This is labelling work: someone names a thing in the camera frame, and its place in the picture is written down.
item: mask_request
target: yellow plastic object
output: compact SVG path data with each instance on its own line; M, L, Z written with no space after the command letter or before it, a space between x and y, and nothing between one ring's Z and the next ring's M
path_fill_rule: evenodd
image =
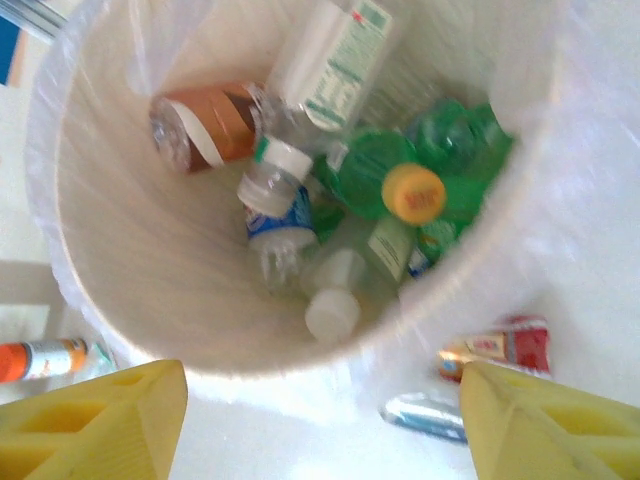
M163 360L0 406L0 479L166 479L186 405Z
M639 480L640 409L488 363L460 406L480 480Z
M409 225L421 226L435 219L444 209L446 198L440 178L413 163L395 167L382 186L385 206Z

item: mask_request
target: plastic trash bag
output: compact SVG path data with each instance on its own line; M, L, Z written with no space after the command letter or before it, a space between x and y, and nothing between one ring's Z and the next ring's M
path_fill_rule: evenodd
M87 0L36 80L27 162L62 292L119 357L179 358L193 395L326 421L381 405L451 337L585 260L593 225L638 179L629 47L640 12L630 1L414 2L394 68L469 104L488 96L520 143L460 246L385 318L327 347L306 331L303 302L254 288L242 166L171 174L147 120L159 91L264 79L310 1ZM572 374L583 372L559 380Z

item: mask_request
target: white trash can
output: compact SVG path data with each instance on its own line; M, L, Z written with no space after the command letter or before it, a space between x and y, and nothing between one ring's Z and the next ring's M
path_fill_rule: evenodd
M303 302L254 288L235 194L243 166L172 174L147 117L159 91L266 78L311 1L86 0L36 80L27 161L62 292L119 356L178 358L192 395L324 421L377 406L452 336L589 260L593 225L638 183L640 11L415 0L403 64L470 104L490 98L520 143L461 244L385 318L328 347L307 332ZM584 374L575 358L554 360L560 381Z

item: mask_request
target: orange can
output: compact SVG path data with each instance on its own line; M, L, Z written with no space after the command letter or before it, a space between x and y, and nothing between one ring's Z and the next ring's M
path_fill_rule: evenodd
M77 372L87 360L87 350L81 339L0 345L0 383Z

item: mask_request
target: candy wrapper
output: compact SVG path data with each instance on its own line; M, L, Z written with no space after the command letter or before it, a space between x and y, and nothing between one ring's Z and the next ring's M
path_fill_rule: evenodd
M461 337L438 353L442 377L459 382L464 366L482 360L550 378L549 330L541 316L509 318L495 330Z

